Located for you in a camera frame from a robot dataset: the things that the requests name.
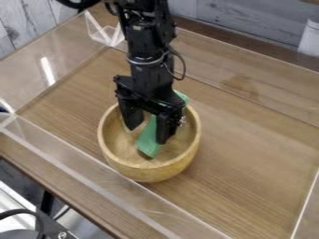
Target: bowl rim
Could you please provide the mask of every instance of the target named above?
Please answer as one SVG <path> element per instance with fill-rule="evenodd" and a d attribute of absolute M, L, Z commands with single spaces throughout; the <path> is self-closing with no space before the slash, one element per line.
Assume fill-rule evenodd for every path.
<path fill-rule="evenodd" d="M 125 167 L 129 167 L 131 169 L 143 169 L 143 167 L 137 166 L 137 165 L 133 165 L 131 164 L 129 162 L 125 162 L 124 160 L 121 160 L 113 153 L 112 151 L 108 149 L 107 145 L 105 145 L 105 142 L 104 142 L 104 138 L 103 138 L 103 128 L 104 128 L 104 122 L 105 122 L 105 118 L 107 116 L 111 114 L 111 112 L 113 110 L 116 110 L 116 108 L 119 107 L 119 104 L 115 104 L 112 105 L 105 113 L 103 114 L 103 117 L 101 117 L 101 120 L 99 122 L 99 128 L 97 128 L 97 139 L 99 139 L 99 144 L 100 144 L 100 148 L 101 148 L 101 151 L 103 151 L 103 154 L 109 158 L 111 161 L 119 163 L 120 165 L 124 165 Z M 180 154 L 177 155 L 172 160 L 164 162 L 160 164 L 160 166 L 157 164 L 155 165 L 149 165 L 149 164 L 144 164 L 147 165 L 144 169 L 159 169 L 161 167 L 165 167 L 165 166 L 169 166 L 172 165 L 173 163 L 181 161 L 192 152 L 192 149 L 197 146 L 199 144 L 199 139 L 200 139 L 200 136 L 201 136 L 201 124 L 200 124 L 200 120 L 199 120 L 199 115 L 195 111 L 195 109 L 187 105 L 187 110 L 189 110 L 189 113 L 195 119 L 195 125 L 196 125 L 196 136 L 195 136 L 195 139 L 189 145 L 189 147 L 187 148 L 187 150 Z"/>

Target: green object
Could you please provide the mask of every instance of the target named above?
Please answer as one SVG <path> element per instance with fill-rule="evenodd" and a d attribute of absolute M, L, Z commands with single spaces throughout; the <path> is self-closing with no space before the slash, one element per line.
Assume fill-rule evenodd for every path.
<path fill-rule="evenodd" d="M 187 95 L 175 91 L 185 104 L 189 102 Z M 144 153 L 151 159 L 153 159 L 160 151 L 160 145 L 156 142 L 156 116 L 151 116 L 151 119 L 144 127 L 144 130 L 140 134 L 137 143 L 137 150 Z"/>

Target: wooden table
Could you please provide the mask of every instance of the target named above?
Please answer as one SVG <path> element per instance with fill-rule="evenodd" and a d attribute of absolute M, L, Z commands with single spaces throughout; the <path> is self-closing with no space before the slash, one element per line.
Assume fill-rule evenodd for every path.
<path fill-rule="evenodd" d="M 319 74 L 187 32 L 176 46 L 189 65 L 177 89 L 197 110 L 201 143 L 183 174 L 143 186 L 233 238 L 291 238 L 319 166 Z M 116 102 L 117 74 L 128 74 L 124 53 L 103 49 L 17 112 L 101 162 L 96 130 Z M 3 134 L 0 146 L 7 160 L 113 235 L 163 237 Z M 93 174 L 63 150 L 52 154 Z"/>

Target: wooden bowl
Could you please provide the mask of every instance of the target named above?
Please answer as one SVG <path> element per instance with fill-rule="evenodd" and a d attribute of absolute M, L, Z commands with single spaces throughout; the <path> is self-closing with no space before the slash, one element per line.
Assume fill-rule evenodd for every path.
<path fill-rule="evenodd" d="M 157 157 L 149 159 L 135 147 L 148 119 L 129 132 L 121 121 L 119 105 L 107 110 L 97 130 L 99 143 L 108 164 L 120 174 L 135 181 L 153 183 L 167 180 L 185 169 L 197 153 L 200 121 L 191 106 L 187 106 L 184 113 L 185 124 L 160 147 Z"/>

